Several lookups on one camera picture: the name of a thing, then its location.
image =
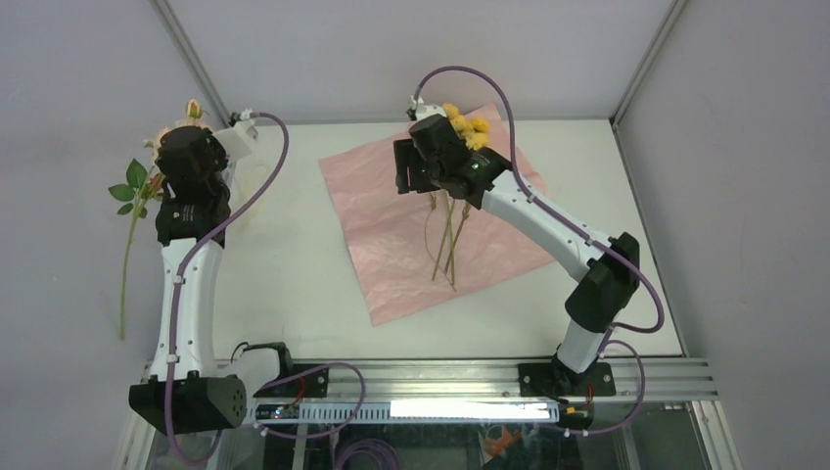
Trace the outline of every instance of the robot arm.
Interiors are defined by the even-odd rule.
[[[554,373],[561,375],[560,382],[577,381],[596,361],[605,333],[637,289],[637,279],[526,197],[508,160],[487,147],[469,151],[446,117],[427,108],[418,113],[421,108],[410,114],[420,118],[409,129],[411,139],[394,143],[398,193],[445,189],[452,198],[517,227],[565,268],[577,286],[565,303],[572,321],[553,366]],[[535,197],[581,225],[592,239],[608,240],[613,250],[639,264],[639,246],[630,235],[614,239],[567,215],[543,196]]]
[[[224,231],[202,245],[177,275],[179,266],[199,241],[230,216],[230,191],[222,174],[229,164],[252,153],[257,141],[250,117],[233,127],[211,132],[197,126],[178,127],[161,138],[158,165],[164,174],[163,199],[156,218],[162,245],[164,294],[161,330],[150,380],[130,388],[130,407],[161,433],[165,386],[172,387],[175,434],[238,427],[246,402],[290,362],[284,345],[249,347],[221,370],[213,355],[213,293],[225,246]],[[175,349],[169,341],[173,293],[179,289]],[[167,376],[173,364],[173,375]]]

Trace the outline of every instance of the pink tissue paper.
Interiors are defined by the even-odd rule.
[[[477,116],[490,124],[487,146],[509,158],[507,129],[496,107],[484,106],[467,118]],[[438,208],[431,211],[429,195],[397,194],[392,141],[405,138],[404,131],[320,161],[373,325],[477,292],[553,260],[515,227],[472,208],[455,248],[455,290],[441,271],[433,281],[446,202],[443,192],[433,193]],[[541,177],[518,149],[517,158],[525,178],[546,193]],[[456,203],[453,227],[463,207],[463,201]]]

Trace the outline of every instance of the glass panel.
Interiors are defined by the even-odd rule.
[[[619,422],[630,405],[594,403],[588,410],[593,428]],[[296,433],[298,425],[282,425],[285,433]],[[305,432],[325,431],[308,425]],[[213,433],[180,436],[179,442],[191,455],[203,455]],[[588,437],[526,424],[396,424],[352,425],[340,432],[335,455],[350,443],[363,439],[382,440],[400,457],[403,469],[507,470],[507,469],[705,469],[693,419],[685,405],[646,404],[637,419],[621,430]],[[226,432],[210,469],[329,470],[333,466],[332,442],[320,439],[304,443],[263,438],[254,429]],[[157,435],[147,469],[193,468],[169,454],[166,438]],[[370,455],[356,455],[347,470],[378,468]]]

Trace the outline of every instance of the green leaf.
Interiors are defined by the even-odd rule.
[[[118,208],[118,215],[124,215],[126,213],[130,213],[132,211],[132,203],[127,203],[120,208]]]
[[[110,191],[110,194],[112,194],[114,198],[123,203],[128,203],[135,198],[135,190],[126,184],[110,186],[107,190]]]
[[[142,164],[139,164],[137,160],[132,159],[130,166],[127,167],[127,183],[131,187],[138,189],[144,184],[145,179],[147,179],[147,169]]]

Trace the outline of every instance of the metal frame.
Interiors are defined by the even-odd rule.
[[[179,22],[178,17],[176,17],[173,8],[167,0],[150,0],[150,3],[156,9],[156,13],[159,14],[159,21],[161,21],[161,24],[164,25],[165,29],[167,29],[167,33],[169,33],[170,39],[173,41],[173,45],[176,46],[176,49],[179,51],[182,61],[193,75],[193,79],[196,80],[196,84],[199,85],[202,93],[205,94],[211,109],[219,117],[222,125],[227,126],[231,114],[227,107],[225,107],[224,102],[222,102],[222,97],[219,96],[216,86],[213,85],[213,81],[210,79],[210,75],[208,75],[205,65],[202,64],[199,54],[196,53],[196,49],[190,42],[190,38],[187,36],[187,32]]]
[[[649,47],[646,50],[645,56],[643,56],[642,61],[640,61],[640,64],[637,66],[637,71],[634,73],[634,77],[631,78],[631,82],[625,89],[625,93],[622,95],[620,104],[617,105],[617,109],[611,115],[611,127],[615,129],[615,131],[623,121],[625,113],[631,105],[631,101],[633,101],[640,89],[640,86],[649,71],[651,71],[651,67],[654,65],[655,60],[660,54],[660,51],[663,49],[663,45],[666,43],[671,31],[674,29],[674,25],[677,24],[677,20],[680,18],[680,14],[683,13],[683,9],[686,7],[687,3],[688,0],[674,0],[671,7],[669,7],[669,11],[666,13],[660,28],[657,30],[657,34],[655,34],[654,39],[652,39],[651,44],[649,44]]]
[[[545,362],[549,358],[532,359],[423,359],[387,360],[358,359],[346,360],[365,377],[366,402],[385,403],[390,400],[441,398],[486,402],[538,402],[546,399],[528,399],[519,395],[520,362]],[[295,360],[297,364],[329,362],[330,360]],[[596,403],[633,403],[639,387],[639,368],[632,358],[607,358],[612,366],[617,394],[614,397],[596,397]],[[697,423],[701,449],[713,469],[740,469],[728,426],[717,402],[717,391],[709,366],[702,359],[684,357],[644,357],[646,371],[646,402],[691,403],[690,412]],[[346,369],[331,369],[329,373],[329,396],[325,399],[306,399],[306,411],[330,409],[333,405],[352,406],[359,396],[359,381],[353,372]],[[579,403],[585,397],[570,397]],[[249,406],[249,418],[258,404],[285,402],[283,399],[257,399]],[[119,451],[116,468],[143,469],[152,449],[155,430],[138,415],[130,411],[130,425],[124,444]],[[233,441],[232,435],[223,438]],[[625,462],[632,465],[636,458],[630,454],[632,443],[622,442]],[[223,449],[213,459],[210,468],[222,468],[220,459],[228,455]]]
[[[712,470],[742,469],[738,449],[726,423],[720,401],[692,402],[701,448],[706,451]]]

